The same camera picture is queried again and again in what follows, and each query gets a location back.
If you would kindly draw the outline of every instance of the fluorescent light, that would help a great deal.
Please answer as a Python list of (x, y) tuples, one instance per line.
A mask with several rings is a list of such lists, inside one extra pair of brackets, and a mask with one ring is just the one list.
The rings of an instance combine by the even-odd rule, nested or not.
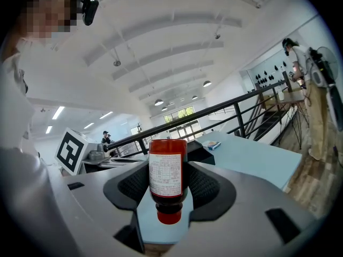
[(105, 118), (106, 116), (108, 116), (108, 115), (110, 115), (110, 114), (112, 114), (112, 113), (113, 113), (113, 111), (110, 111), (109, 113), (107, 113), (107, 114), (101, 116), (100, 119)]
[(45, 131), (45, 134), (48, 134), (50, 131), (51, 131), (51, 128), (52, 128), (53, 126), (48, 126), (48, 128), (47, 128), (47, 131)]
[(89, 125), (85, 126), (85, 127), (84, 127), (84, 130), (85, 130), (86, 128), (90, 127), (90, 126), (93, 125), (93, 124), (94, 124), (94, 123), (90, 123)]
[(155, 105), (162, 105), (163, 101), (161, 99), (157, 99)]
[(59, 108), (56, 110), (56, 112), (55, 112), (55, 114), (54, 114), (54, 116), (53, 116), (53, 120), (56, 120), (56, 119), (57, 119), (57, 117), (61, 114), (62, 110), (64, 110), (64, 107), (59, 107)]
[(212, 84), (211, 81), (205, 81), (203, 86), (205, 88), (208, 87), (210, 84)]

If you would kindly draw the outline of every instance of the wooden floor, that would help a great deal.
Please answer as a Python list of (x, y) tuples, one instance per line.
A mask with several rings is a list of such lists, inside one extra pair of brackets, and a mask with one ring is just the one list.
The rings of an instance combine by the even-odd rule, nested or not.
[(306, 121), (300, 114), (302, 128), (302, 148), (300, 149), (292, 125), (288, 125), (282, 137), (281, 144), (277, 141), (274, 146), (301, 153), (302, 160), (290, 179), (286, 193), (294, 200), (312, 212), (317, 218), (325, 216), (330, 211), (339, 187), (343, 180), (343, 168), (334, 155), (336, 146), (339, 155), (343, 156), (343, 133), (338, 133), (332, 123), (328, 123), (328, 142), (323, 161), (314, 160), (309, 154), (310, 134)]

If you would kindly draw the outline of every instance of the cap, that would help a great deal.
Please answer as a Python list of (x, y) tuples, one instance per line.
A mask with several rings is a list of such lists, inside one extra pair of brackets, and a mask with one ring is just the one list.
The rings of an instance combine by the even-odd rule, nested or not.
[(162, 224), (173, 225), (176, 224), (181, 219), (181, 210), (172, 214), (165, 214), (157, 211), (157, 218)]

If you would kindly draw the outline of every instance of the white shirt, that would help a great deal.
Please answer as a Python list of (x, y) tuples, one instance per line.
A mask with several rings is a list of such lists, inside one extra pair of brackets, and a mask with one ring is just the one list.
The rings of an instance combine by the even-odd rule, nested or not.
[(309, 81), (311, 79), (310, 74), (307, 71), (306, 68), (306, 62), (307, 59), (309, 59), (307, 55), (307, 48), (304, 46), (294, 46), (292, 49), (289, 51), (288, 59), (290, 60), (291, 63), (298, 62), (300, 71), (304, 75), (305, 81)]
[(1, 62), (0, 147), (19, 148), (38, 156), (29, 131), (34, 108), (25, 96), (24, 71), (20, 68), (20, 52), (30, 46), (30, 43), (20, 40), (17, 44), (19, 52)]

